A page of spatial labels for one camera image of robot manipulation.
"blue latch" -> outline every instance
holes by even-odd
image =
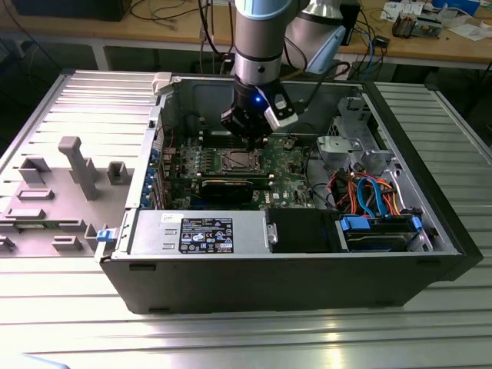
[[[412,223],[418,231],[422,229],[422,222],[418,217],[412,217]]]
[[[95,236],[95,239],[98,242],[115,242],[118,238],[118,229],[117,228],[108,228],[101,229],[98,231],[98,234]]]
[[[354,231],[370,230],[371,224],[369,220],[364,217],[343,217],[340,221],[342,231],[348,231],[349,229]]]

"aluminum profile table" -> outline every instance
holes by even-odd
[[[142,86],[150,87],[151,75],[126,75],[148,79]],[[118,73],[93,74],[91,79],[103,86],[113,81],[118,91],[113,95],[128,91],[123,82],[118,87]],[[68,98],[64,94],[71,83],[75,83],[71,76],[57,81],[5,153],[2,184],[8,163],[28,144],[28,133],[44,123],[60,98]],[[476,141],[472,148],[467,145],[474,133],[456,115],[445,123],[435,122],[440,119],[432,117],[453,112],[439,93],[420,85],[377,86],[484,254],[484,261],[462,278],[432,284],[401,308],[144,316],[127,310],[93,258],[1,258],[2,352],[27,352],[76,369],[492,366],[492,191],[486,177],[487,151]],[[118,97],[135,100],[135,106],[154,104],[150,94]],[[95,109],[107,106],[107,101],[93,102]],[[414,109],[408,114],[406,108]],[[121,129],[135,127],[138,124],[121,124]],[[84,125],[74,125],[71,132],[83,134],[83,129]],[[446,142],[452,143],[451,150],[445,149]],[[455,156],[463,158],[454,165],[447,153],[459,150],[461,156]]]

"power supply label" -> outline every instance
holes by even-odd
[[[182,254],[233,253],[232,219],[184,218],[179,251]]]

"table leg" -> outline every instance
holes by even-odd
[[[7,50],[12,53],[17,59],[22,59],[25,57],[24,51],[22,50],[21,43],[16,40],[2,39],[3,45]]]
[[[108,57],[105,52],[105,47],[102,42],[97,42],[91,44],[92,52],[94,52],[95,62],[98,65],[98,69],[100,71],[110,71],[111,63],[108,60]]]

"black cable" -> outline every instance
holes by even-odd
[[[312,93],[309,95],[309,98],[307,98],[306,102],[304,103],[304,108],[307,108],[309,106],[309,104],[313,102],[314,96],[316,96],[317,91],[320,89],[321,85],[323,84],[323,82],[324,82],[325,78],[328,76],[328,74],[331,71],[333,71],[334,69],[338,68],[340,65],[345,65],[346,66],[345,70],[338,72],[336,75],[334,75],[330,79],[336,78],[339,75],[344,75],[345,73],[347,73],[351,69],[350,63],[348,63],[346,61],[339,61],[339,62],[333,64],[330,68],[328,68],[321,75],[321,77],[320,77],[319,81],[317,82],[316,86],[314,86],[314,90],[312,91]]]
[[[17,22],[17,19],[14,18],[14,15],[12,15],[12,13],[10,12],[10,9],[8,9],[7,7],[7,3],[5,2],[5,0],[2,0],[3,2],[3,6],[5,7],[5,10],[7,11],[8,15],[10,16],[11,20],[14,21],[14,23],[17,25],[17,27],[23,31],[25,33],[26,36],[28,36],[38,47],[39,49],[43,52],[43,54],[46,55],[46,57],[51,60],[53,62],[54,65],[56,65],[56,68],[58,68],[60,71],[62,69],[62,67],[60,67],[60,65],[50,56],[50,54],[44,50],[44,48],[39,44],[39,42],[37,42],[36,40],[34,40],[34,38],[31,36],[31,34],[29,32],[27,32],[19,22]]]
[[[229,2],[228,3],[229,7],[229,27],[231,27],[231,47],[229,47],[228,53],[231,53],[232,48],[234,47],[234,24],[232,22],[232,5]]]
[[[319,198],[320,200],[323,201],[323,204],[324,206],[326,206],[328,208],[329,205],[331,205],[325,198],[323,198],[323,196],[321,196],[320,194],[318,194],[314,188],[318,187],[318,186],[321,186],[321,185],[327,185],[326,183],[317,183],[315,184],[314,186],[311,186],[311,184],[309,183],[309,177],[308,177],[308,165],[309,165],[309,161],[311,160],[311,154],[313,152],[313,149],[314,149],[314,146],[316,146],[316,143],[314,143],[312,146],[311,146],[311,150],[309,151],[309,154],[307,155],[307,160],[306,160],[306,164],[305,164],[305,169],[304,169],[304,176],[306,177],[306,184],[307,184],[307,187],[308,187],[308,191],[311,191],[312,194],[314,196],[316,196],[317,198]]]
[[[307,121],[300,121],[298,123],[294,123],[291,128],[289,129],[287,135],[292,135],[292,130],[294,129],[294,127],[298,127],[300,125],[307,125],[317,136],[321,136],[322,134],[320,132],[317,131],[317,129],[314,127],[313,124],[307,122]]]
[[[291,57],[289,56],[289,51],[287,50],[287,44],[284,42],[284,53],[285,53],[285,58],[287,59],[287,63],[293,68],[294,66],[292,65]]]
[[[181,13],[174,14],[174,15],[169,15],[167,17],[147,18],[147,17],[142,17],[141,15],[135,14],[135,7],[137,5],[140,5],[142,2],[145,2],[145,1],[146,0],[138,0],[136,3],[134,3],[130,7],[130,14],[133,15],[134,17],[138,18],[138,19],[143,20],[143,21],[165,21],[166,19],[173,19],[173,18],[181,17],[182,15],[186,15],[186,14],[189,14],[189,13],[192,13],[192,12],[196,12],[198,10],[198,8],[193,8],[193,9],[187,10],[186,12],[181,12]]]
[[[205,37],[207,38],[207,42],[210,45],[212,51],[222,60],[222,53],[217,50],[217,48],[214,45],[214,42],[212,41],[210,34],[208,33],[208,24],[207,24],[207,19],[204,16],[203,13],[203,7],[201,6],[201,0],[198,0],[198,12],[200,13],[200,19],[201,19],[201,24],[203,25]]]
[[[361,10],[359,10],[359,13],[360,13],[360,14],[362,15],[362,17],[364,18],[364,22],[361,22],[361,21],[357,21],[357,22],[359,22],[359,23],[362,23],[362,24],[366,25],[366,27],[367,27],[367,33],[369,34],[369,37],[370,37],[370,38],[371,38],[371,40],[372,40],[374,37],[376,37],[376,32],[375,32],[374,28],[372,28],[372,27],[369,25],[369,21],[367,20],[367,17],[366,17],[366,15],[365,15],[365,13],[362,11],[362,9],[361,9]]]
[[[293,43],[289,37],[286,37],[285,38],[285,41],[287,41],[287,43],[296,51],[299,53],[299,55],[302,57],[302,61],[304,63],[303,67],[302,67],[302,71],[306,71],[306,69],[308,69],[308,58],[306,58],[306,54],[302,52],[302,50],[299,49],[299,47]],[[285,57],[287,57],[288,54],[287,54],[287,47],[285,47]]]

